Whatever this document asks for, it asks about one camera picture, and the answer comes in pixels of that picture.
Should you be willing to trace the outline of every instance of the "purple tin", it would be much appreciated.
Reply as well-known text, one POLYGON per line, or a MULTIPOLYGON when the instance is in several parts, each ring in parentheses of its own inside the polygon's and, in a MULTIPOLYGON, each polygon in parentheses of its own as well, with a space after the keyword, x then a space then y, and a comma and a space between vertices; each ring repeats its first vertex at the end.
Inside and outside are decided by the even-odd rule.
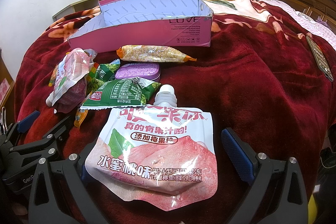
POLYGON ((160 66, 158 63, 139 62, 121 66, 115 74, 116 79, 141 77, 155 82, 160 81, 160 66))

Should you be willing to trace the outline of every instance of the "metal screw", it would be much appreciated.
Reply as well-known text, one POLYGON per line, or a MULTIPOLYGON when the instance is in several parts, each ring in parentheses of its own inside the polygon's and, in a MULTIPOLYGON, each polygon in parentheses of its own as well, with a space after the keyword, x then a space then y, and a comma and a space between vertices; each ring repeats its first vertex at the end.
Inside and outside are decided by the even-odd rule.
POLYGON ((77 154, 71 154, 71 155, 69 156, 69 160, 75 160, 77 157, 78 157, 77 154))
POLYGON ((260 158, 261 160, 265 160, 267 158, 267 155, 265 153, 259 153, 258 158, 260 158))
POLYGON ((293 163, 293 164, 297 163, 297 159, 294 158, 294 157, 290 157, 290 158, 289 158, 289 161, 290 161, 291 163, 293 163))
POLYGON ((43 164, 43 163, 45 163, 45 161, 46 161, 45 158, 40 158, 40 159, 39 159, 39 164, 43 164))

